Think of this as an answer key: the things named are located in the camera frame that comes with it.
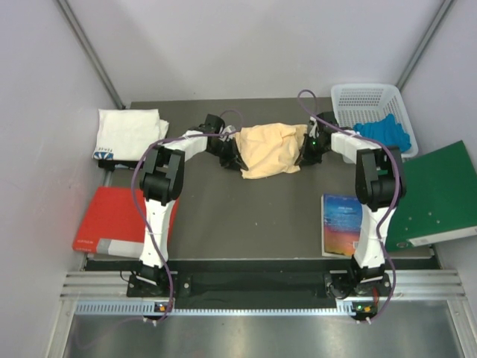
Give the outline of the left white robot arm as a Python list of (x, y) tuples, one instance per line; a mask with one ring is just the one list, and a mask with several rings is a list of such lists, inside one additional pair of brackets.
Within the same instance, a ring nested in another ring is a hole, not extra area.
[(227, 126), (221, 116), (209, 114), (203, 124), (190, 128), (178, 138), (160, 139), (140, 157), (133, 172), (145, 209), (139, 205), (136, 190), (133, 203), (145, 223), (145, 242), (135, 273), (152, 295), (162, 295), (172, 286), (167, 266), (167, 241), (174, 205), (183, 190), (186, 161), (203, 152), (219, 158), (224, 168), (246, 170), (234, 135), (239, 129)]

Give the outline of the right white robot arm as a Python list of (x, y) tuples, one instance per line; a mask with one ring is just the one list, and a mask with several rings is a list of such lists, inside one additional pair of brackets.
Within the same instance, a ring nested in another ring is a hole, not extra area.
[(329, 151), (356, 165), (355, 192), (362, 220), (347, 283), (353, 293), (365, 295), (385, 277), (388, 227), (399, 200), (406, 194), (402, 158), (396, 146), (387, 147), (312, 114), (296, 164), (321, 163)]

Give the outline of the yellow t shirt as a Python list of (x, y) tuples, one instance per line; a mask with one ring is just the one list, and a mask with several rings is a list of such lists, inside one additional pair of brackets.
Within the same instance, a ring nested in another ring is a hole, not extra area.
[(299, 172), (300, 167), (295, 162), (306, 134), (306, 125), (283, 123), (241, 129), (234, 139), (247, 166), (241, 171), (242, 177), (252, 180)]

